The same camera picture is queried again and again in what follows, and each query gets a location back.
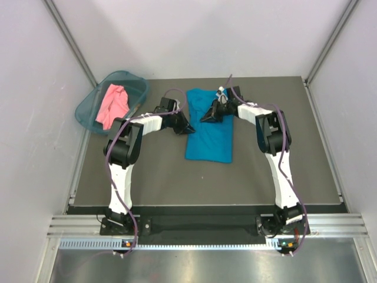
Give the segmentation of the blue t shirt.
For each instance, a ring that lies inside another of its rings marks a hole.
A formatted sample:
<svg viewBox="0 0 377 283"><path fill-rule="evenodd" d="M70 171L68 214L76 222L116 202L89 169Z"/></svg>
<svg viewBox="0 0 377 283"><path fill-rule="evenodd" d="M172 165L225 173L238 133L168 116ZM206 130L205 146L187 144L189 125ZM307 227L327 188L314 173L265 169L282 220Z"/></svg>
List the blue t shirt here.
<svg viewBox="0 0 377 283"><path fill-rule="evenodd" d="M200 119L212 102L218 100L216 90L194 88L186 92L190 124L195 129L187 138L185 158L195 161L231 163L233 161L233 117L222 122L205 123Z"/></svg>

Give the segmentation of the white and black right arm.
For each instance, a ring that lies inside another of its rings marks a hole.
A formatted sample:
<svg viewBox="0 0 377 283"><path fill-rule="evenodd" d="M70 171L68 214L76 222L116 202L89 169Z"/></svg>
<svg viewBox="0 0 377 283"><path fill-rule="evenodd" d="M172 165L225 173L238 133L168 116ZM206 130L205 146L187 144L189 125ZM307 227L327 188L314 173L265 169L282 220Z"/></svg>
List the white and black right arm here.
<svg viewBox="0 0 377 283"><path fill-rule="evenodd" d="M283 112L268 110L255 103L214 100L200 119L202 123L219 123L225 116L235 116L255 125L257 144L265 155L275 186L273 220L260 225L269 235L289 233L304 218L302 204L295 192L290 171L290 133Z"/></svg>

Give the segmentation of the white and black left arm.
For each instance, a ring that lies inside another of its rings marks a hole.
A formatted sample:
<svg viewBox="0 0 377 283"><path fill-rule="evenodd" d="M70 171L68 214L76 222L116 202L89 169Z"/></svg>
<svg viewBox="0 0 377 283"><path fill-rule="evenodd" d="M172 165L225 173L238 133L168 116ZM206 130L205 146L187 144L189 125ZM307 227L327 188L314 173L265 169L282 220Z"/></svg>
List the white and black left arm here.
<svg viewBox="0 0 377 283"><path fill-rule="evenodd" d="M166 128L172 128L178 135L195 132L180 110L145 113L130 119L116 118L111 126L104 147L111 181L111 200L106 217L119 233L129 233L135 226L135 217L131 212L131 178L141 152L142 139L147 134Z"/></svg>

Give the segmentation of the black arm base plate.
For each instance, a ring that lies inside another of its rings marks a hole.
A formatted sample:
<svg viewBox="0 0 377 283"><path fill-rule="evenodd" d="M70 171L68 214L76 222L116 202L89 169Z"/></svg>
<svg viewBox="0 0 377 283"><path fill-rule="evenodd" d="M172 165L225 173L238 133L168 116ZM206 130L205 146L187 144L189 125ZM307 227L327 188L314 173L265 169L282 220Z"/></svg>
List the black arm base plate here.
<svg viewBox="0 0 377 283"><path fill-rule="evenodd" d="M101 236L136 237L145 245L215 245L260 242L310 232L300 205L135 206L129 214L100 212Z"/></svg>

